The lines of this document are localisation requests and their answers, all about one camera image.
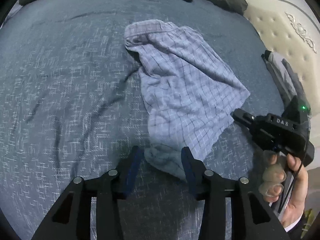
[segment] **plaid cloth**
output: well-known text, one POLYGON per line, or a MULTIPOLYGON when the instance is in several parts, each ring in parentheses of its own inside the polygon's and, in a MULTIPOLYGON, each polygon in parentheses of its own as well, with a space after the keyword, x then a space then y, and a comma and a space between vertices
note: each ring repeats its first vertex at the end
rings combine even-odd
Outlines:
POLYGON ((201 161, 232 124, 230 113, 249 91, 230 67, 189 27, 148 20, 125 29, 125 46, 139 53, 141 94, 149 113, 146 160, 184 178, 181 148, 201 161))

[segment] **upholstered headboard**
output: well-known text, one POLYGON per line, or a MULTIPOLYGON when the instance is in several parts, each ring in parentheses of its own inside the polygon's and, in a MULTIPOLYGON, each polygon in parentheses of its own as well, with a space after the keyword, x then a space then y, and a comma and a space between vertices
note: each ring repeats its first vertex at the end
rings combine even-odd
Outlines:
POLYGON ((298 74, 311 105, 310 140, 320 147, 320 24, 304 0, 246 0, 244 16, 266 48, 298 74))

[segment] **black cable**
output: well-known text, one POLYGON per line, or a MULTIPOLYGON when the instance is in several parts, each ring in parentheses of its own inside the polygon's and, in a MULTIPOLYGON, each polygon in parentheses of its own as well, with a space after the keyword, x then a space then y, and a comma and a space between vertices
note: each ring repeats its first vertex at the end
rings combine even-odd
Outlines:
POLYGON ((284 198, 284 200, 283 200, 283 202, 282 202, 282 205, 280 205, 280 207, 279 207, 278 213, 280 213, 280 212, 282 211, 282 209, 283 209, 283 207, 284 207, 284 204, 285 204, 285 202, 287 201, 287 198, 288 198, 288 196, 289 196, 289 193, 290 193, 293 185, 295 184, 297 175, 299 174, 299 171, 300 171, 301 168, 302 168, 302 165, 303 165, 303 161, 301 162, 301 164, 300 164, 297 172, 296 172, 295 175, 293 176, 293 181, 292 181, 292 183, 291 183, 291 185, 290 185, 290 187, 289 187, 289 189, 288 189, 288 191, 287 191, 287 194, 285 195, 285 198, 284 198))

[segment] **decorative carving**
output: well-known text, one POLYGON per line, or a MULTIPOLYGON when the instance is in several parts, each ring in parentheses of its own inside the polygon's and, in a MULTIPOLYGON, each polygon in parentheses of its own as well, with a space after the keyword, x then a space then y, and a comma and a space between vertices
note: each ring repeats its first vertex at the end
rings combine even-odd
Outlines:
POLYGON ((292 27, 294 28, 294 30, 296 31, 296 33, 303 39, 304 42, 306 42, 309 47, 315 52, 316 52, 316 48, 315 48, 315 44, 314 42, 311 40, 310 37, 307 36, 307 30, 305 28, 303 28, 303 26, 301 25, 301 23, 297 23, 295 17, 291 14, 288 14, 285 12, 285 14, 287 15, 292 27))

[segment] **mattress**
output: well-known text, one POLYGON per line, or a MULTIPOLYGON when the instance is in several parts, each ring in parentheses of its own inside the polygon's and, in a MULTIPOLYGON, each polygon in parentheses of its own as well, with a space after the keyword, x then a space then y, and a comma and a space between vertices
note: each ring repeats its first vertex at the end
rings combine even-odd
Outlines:
MULTIPOLYGON (((32 2, 0 30, 0 208, 22 240, 31 239, 73 177, 98 177, 133 145, 149 146, 140 63, 123 38, 128 24, 148 19, 199 31, 250 91, 244 110, 282 113, 260 56, 266 48, 239 14, 205 0, 32 2)), ((248 131, 237 124, 204 163, 225 178, 248 176, 253 187, 263 171, 248 131)), ((119 202, 124 239, 197 239, 203 206, 185 182, 143 162, 134 192, 119 202)), ((229 239, 229 205, 227 218, 229 239)))

